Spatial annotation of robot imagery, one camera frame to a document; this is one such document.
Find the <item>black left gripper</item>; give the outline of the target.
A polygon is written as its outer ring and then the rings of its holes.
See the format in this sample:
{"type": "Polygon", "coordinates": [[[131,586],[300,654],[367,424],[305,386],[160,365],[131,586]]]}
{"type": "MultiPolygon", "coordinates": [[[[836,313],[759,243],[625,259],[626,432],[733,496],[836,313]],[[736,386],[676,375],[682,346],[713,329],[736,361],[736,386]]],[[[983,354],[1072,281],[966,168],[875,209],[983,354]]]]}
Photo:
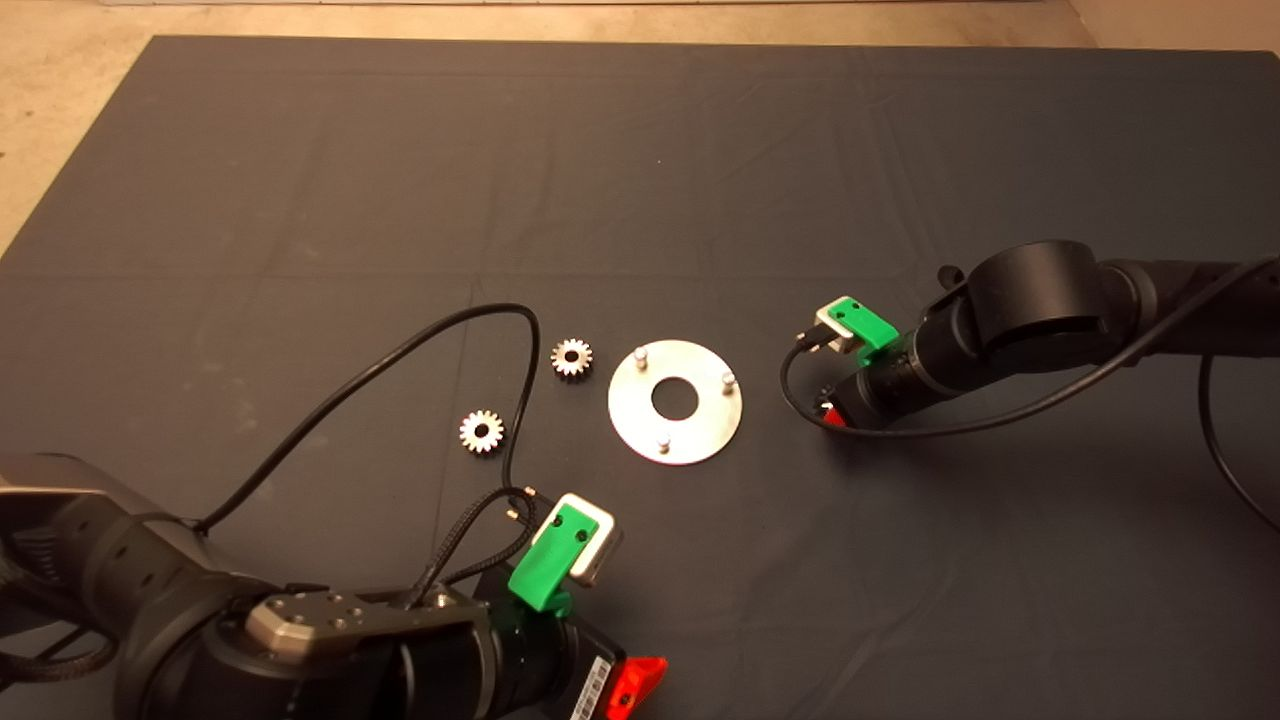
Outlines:
{"type": "Polygon", "coordinates": [[[618,643],[579,615],[535,611],[508,589],[509,574],[484,571],[472,593],[488,603],[495,648],[485,717],[530,710],[540,719],[631,719],[664,679],[668,659],[626,659],[618,643]]]}

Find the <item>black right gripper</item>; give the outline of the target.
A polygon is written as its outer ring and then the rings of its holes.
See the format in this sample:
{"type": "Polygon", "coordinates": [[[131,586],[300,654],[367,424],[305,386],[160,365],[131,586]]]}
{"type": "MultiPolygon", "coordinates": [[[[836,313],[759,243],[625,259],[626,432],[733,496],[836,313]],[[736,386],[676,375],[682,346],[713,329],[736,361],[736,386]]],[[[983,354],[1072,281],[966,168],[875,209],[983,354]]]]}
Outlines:
{"type": "Polygon", "coordinates": [[[906,413],[899,389],[906,364],[877,363],[845,378],[818,404],[818,419],[828,427],[886,429],[906,413]]]}

